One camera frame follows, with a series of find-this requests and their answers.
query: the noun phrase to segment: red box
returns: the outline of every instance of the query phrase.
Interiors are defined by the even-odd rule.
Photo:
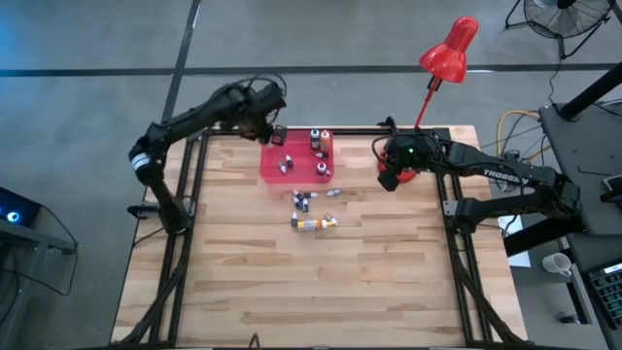
[[[261,146],[261,163],[259,172],[266,184],[325,184],[334,176],[332,154],[332,132],[328,143],[328,157],[315,156],[319,150],[311,149],[311,130],[288,130],[283,146]],[[285,155],[292,158],[294,167],[287,168],[283,174],[279,162],[285,162]],[[323,161],[327,164],[330,175],[318,174],[317,165]]]

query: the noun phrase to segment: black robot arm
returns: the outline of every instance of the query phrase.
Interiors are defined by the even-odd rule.
[[[167,122],[152,122],[128,156],[138,180],[157,198],[158,215],[167,233],[181,233],[190,222],[182,201],[174,197],[164,183],[169,147],[217,123],[225,130],[237,126],[240,136],[267,143],[274,126],[266,121],[266,116],[278,113],[285,105],[283,92],[276,83],[271,82],[255,92],[238,82],[219,88],[205,103]]]
[[[570,218],[581,210],[579,187],[548,166],[532,166],[488,156],[476,148],[439,138],[433,131],[404,131],[393,135],[385,147],[387,170],[378,181],[387,191],[397,187],[403,169],[454,174],[482,175],[513,183],[521,195],[480,201],[464,198],[445,201],[443,210],[456,232],[475,232],[486,218],[539,212],[550,218]],[[524,193],[525,188],[533,189]]]

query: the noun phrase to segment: wooden tabletop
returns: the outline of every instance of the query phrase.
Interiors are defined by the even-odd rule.
[[[454,140],[477,145],[472,126],[450,129]],[[263,182],[259,144],[210,137],[178,345],[248,346],[253,332],[262,346],[275,347],[464,345],[435,179],[420,174],[385,192],[376,180],[372,139],[335,137],[332,181],[296,189],[321,193],[308,214],[298,212],[300,219],[329,212],[339,226],[298,233],[290,225],[293,186]],[[168,153],[171,189],[183,146]],[[485,178],[462,184],[466,197],[490,197]],[[324,195],[334,188],[342,195]],[[158,219],[143,221],[136,237],[159,227]],[[480,227],[473,240],[487,299],[525,337],[499,231]],[[153,301],[164,246],[159,233],[133,250],[113,340]],[[472,299],[469,310],[478,329]],[[166,313],[164,319],[165,334]]]

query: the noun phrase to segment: red desk lamp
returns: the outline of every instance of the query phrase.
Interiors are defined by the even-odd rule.
[[[415,122],[415,128],[419,127],[421,118],[428,108],[428,103],[430,103],[432,95],[438,91],[442,81],[461,83],[465,79],[467,73],[465,51],[477,33],[477,26],[477,20],[473,17],[463,16],[456,19],[445,41],[427,50],[419,59],[421,66],[432,73],[432,78],[428,83],[428,95],[426,95],[424,105],[421,107],[419,117]],[[380,157],[384,158],[385,156],[383,150]],[[385,165],[381,161],[378,161],[378,170],[385,170]],[[403,184],[414,179],[416,175],[417,173],[413,170],[403,170],[397,175],[397,179]]]

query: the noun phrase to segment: white mug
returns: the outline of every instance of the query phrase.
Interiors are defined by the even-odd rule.
[[[544,267],[545,270],[551,273],[559,273],[566,277],[572,275],[572,271],[570,271],[571,266],[572,262],[570,258],[562,253],[551,254],[542,259],[542,267]]]

